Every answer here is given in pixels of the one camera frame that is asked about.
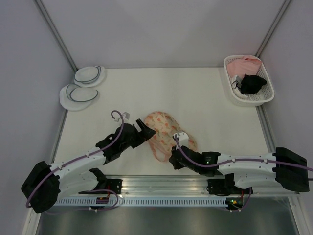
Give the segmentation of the floral mesh laundry bag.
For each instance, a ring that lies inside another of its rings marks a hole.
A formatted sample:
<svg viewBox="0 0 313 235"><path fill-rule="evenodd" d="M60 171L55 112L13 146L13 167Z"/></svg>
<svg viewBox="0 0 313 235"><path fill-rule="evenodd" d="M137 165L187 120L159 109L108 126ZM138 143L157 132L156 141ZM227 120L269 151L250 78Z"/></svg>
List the floral mesh laundry bag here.
<svg viewBox="0 0 313 235"><path fill-rule="evenodd" d="M173 134L185 132L177 121L166 112L154 111L144 119L144 124L156 134L148 140L153 156L162 163L168 162L172 147L176 145Z"/></svg>

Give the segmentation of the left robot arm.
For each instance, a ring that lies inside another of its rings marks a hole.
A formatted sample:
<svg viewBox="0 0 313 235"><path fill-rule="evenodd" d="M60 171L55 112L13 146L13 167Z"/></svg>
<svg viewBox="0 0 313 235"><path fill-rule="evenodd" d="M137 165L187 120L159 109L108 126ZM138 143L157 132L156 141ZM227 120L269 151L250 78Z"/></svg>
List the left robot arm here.
<svg viewBox="0 0 313 235"><path fill-rule="evenodd" d="M99 166L106 165L128 148L137 148L156 134L142 120L122 123L114 133L95 144L84 155L68 162L35 164L22 184L26 207L35 213L49 210L58 200L77 193L101 194L107 189L106 176Z"/></svg>

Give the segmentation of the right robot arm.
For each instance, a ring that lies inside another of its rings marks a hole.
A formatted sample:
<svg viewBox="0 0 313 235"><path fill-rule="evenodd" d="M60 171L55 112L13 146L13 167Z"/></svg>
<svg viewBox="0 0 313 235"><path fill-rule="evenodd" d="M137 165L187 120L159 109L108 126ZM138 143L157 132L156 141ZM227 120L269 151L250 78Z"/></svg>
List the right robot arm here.
<svg viewBox="0 0 313 235"><path fill-rule="evenodd" d="M307 160L283 147L258 156L199 153L186 146L173 147L169 162L175 170L187 168L208 177L207 191L211 195L249 194L257 187L310 191Z"/></svg>

